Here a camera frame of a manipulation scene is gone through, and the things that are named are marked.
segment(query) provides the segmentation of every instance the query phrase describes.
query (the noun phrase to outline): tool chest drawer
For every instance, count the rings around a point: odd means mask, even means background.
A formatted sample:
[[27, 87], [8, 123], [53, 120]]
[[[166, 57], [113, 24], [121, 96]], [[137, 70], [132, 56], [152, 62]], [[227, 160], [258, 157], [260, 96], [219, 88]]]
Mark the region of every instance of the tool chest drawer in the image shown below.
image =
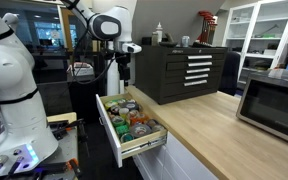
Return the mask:
[[159, 104], [218, 90], [227, 49], [142, 46], [135, 85]]
[[107, 112], [107, 106], [106, 106], [107, 102], [111, 102], [118, 99], [135, 100], [135, 102], [139, 104], [140, 108], [139, 112], [145, 113], [145, 115], [147, 115], [149, 119], [155, 119], [157, 122], [158, 118], [156, 118], [156, 115], [152, 111], [150, 111], [149, 108], [147, 108], [144, 103], [137, 102], [137, 100], [133, 99], [130, 94], [120, 94], [115, 96], [104, 96], [104, 97], [99, 97], [99, 95], [96, 94], [96, 104], [100, 114], [99, 119], [100, 123], [105, 128], [118, 167], [122, 167], [123, 159], [165, 144], [167, 140], [166, 137], [167, 130], [165, 128], [161, 128], [157, 131], [153, 131], [152, 128], [152, 132], [150, 134], [134, 138], [133, 140], [127, 142], [122, 142], [121, 137], [118, 135], [116, 131], [117, 127], [113, 125], [112, 118], [110, 114]]

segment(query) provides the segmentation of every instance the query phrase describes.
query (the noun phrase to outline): silver drawer handle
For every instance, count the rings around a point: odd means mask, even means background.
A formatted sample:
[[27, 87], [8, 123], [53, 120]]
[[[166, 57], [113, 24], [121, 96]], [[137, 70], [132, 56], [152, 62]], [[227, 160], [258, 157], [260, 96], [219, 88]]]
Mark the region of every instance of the silver drawer handle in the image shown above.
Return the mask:
[[189, 67], [193, 67], [193, 66], [208, 66], [208, 65], [212, 65], [212, 62], [202, 62], [202, 63], [188, 63]]
[[212, 55], [204, 55], [204, 56], [187, 56], [188, 59], [212, 59]]
[[184, 83], [184, 86], [194, 86], [194, 85], [205, 84], [205, 83], [207, 83], [207, 80]]
[[99, 117], [98, 120], [100, 121], [100, 124], [103, 126], [104, 125], [104, 121], [102, 119], [103, 117]]
[[211, 70], [210, 68], [194, 69], [194, 70], [187, 70], [186, 73], [207, 72], [210, 70]]
[[202, 74], [202, 75], [197, 75], [197, 76], [185, 76], [185, 80], [199, 79], [199, 78], [204, 78], [204, 77], [208, 77], [208, 74]]

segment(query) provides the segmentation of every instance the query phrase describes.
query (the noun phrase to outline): wooden countertop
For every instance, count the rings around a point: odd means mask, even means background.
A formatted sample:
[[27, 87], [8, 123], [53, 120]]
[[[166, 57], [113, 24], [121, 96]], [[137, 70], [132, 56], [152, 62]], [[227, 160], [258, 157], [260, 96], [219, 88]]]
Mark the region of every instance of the wooden countertop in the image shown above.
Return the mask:
[[217, 92], [158, 105], [126, 89], [219, 179], [288, 180], [288, 142], [239, 120], [238, 98]]

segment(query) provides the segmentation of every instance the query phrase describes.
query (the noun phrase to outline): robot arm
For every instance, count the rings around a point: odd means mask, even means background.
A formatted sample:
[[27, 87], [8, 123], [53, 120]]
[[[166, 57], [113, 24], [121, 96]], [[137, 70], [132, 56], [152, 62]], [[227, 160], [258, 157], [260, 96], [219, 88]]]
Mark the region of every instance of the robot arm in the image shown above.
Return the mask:
[[142, 48], [132, 43], [132, 20], [129, 11], [115, 6], [109, 11], [96, 14], [80, 0], [61, 0], [97, 39], [114, 41], [114, 50], [119, 53], [138, 53]]

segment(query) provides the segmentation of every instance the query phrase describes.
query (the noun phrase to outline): white cabinet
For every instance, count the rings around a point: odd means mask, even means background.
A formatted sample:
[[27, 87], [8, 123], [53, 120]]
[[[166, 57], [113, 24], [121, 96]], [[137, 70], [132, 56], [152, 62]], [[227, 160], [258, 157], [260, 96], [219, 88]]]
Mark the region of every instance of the white cabinet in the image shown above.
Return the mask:
[[145, 180], [217, 179], [169, 132], [165, 145], [133, 156], [133, 159]]
[[238, 87], [249, 73], [275, 68], [288, 42], [288, 0], [266, 0], [230, 9], [223, 46], [241, 54]]

